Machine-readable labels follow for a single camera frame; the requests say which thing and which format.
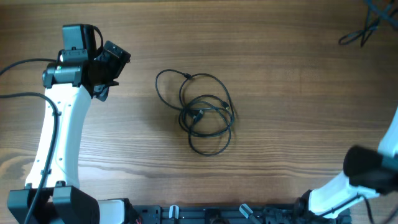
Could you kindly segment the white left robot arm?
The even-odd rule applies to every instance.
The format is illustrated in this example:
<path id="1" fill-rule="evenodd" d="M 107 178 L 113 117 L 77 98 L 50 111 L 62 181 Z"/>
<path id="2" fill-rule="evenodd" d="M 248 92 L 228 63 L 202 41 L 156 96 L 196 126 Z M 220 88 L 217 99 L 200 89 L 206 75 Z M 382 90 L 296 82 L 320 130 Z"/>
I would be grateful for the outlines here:
<path id="1" fill-rule="evenodd" d="M 104 101 L 130 54 L 104 41 L 93 25 L 65 25 L 63 49 L 47 62 L 39 147 L 24 188 L 9 192 L 7 207 L 19 223 L 132 223 L 127 199 L 97 200 L 80 189 L 78 157 L 92 99 Z"/>

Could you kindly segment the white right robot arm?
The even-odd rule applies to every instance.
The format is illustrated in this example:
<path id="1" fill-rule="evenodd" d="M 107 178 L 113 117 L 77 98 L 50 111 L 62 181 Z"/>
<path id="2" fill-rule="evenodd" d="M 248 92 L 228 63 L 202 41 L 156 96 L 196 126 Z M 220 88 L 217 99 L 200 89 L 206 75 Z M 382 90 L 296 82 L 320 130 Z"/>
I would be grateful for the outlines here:
<path id="1" fill-rule="evenodd" d="M 324 186 L 308 191 L 305 211 L 313 219 L 336 219 L 351 206 L 397 191 L 397 113 L 376 150 L 351 146 L 343 170 Z"/>

